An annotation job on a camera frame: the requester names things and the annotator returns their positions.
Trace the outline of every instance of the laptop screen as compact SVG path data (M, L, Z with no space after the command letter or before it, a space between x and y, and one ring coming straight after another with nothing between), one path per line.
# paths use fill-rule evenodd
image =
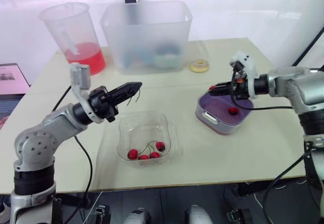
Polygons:
M0 95L26 94L29 85L17 64L0 64Z

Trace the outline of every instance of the laptop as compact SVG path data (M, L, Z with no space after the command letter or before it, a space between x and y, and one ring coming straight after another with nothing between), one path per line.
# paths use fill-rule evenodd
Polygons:
M0 64L0 120L9 116L29 84L16 63Z

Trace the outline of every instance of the plastic storage bin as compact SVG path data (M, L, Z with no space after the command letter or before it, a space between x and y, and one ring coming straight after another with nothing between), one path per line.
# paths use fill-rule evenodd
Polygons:
M164 72L183 66L191 20L183 2L115 4L101 26L121 72Z
M238 103L243 107L253 108L250 100L240 100ZM228 135L233 133L251 112L238 108L238 114L231 115L228 112L231 107L236 107L236 105L234 105L230 96L211 96L207 93L199 98L195 114L200 121L212 130L219 134Z
M149 166L165 161L171 149L171 139L167 118L155 111L130 113L124 116L119 123L119 144L117 153L130 166ZM159 151L155 143L161 141L165 145L164 151ZM130 160L128 152L138 151L138 157L157 152L159 158L147 160Z

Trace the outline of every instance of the shoe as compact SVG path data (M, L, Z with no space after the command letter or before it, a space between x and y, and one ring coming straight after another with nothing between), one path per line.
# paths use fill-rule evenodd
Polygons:
M10 220L10 207L5 203L3 205L5 209L0 213L0 224L5 224Z

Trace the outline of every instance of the translucent plastic container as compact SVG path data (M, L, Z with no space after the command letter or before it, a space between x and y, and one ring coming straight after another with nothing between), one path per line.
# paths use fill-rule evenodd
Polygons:
M164 72L182 68L191 20L183 2L115 4L101 26L121 72Z
M39 18L45 23L69 63L90 66L91 75L105 67L89 6L84 3L65 3L43 10Z
M150 166L162 163L166 160L171 149L171 138L167 118L155 111L130 113L124 116L119 123L119 145L117 153L120 158L130 166ZM157 142L163 142L165 149L159 151ZM128 158L130 150L137 150L135 160ZM139 160L142 155L149 156L156 152L159 158Z
M250 100L239 100L237 103L243 107L253 108ZM229 95L211 96L205 94L198 100L196 117L212 130L219 134L228 135L241 125L243 120L250 114L250 110L238 108L238 113L232 115L230 108L237 108Z

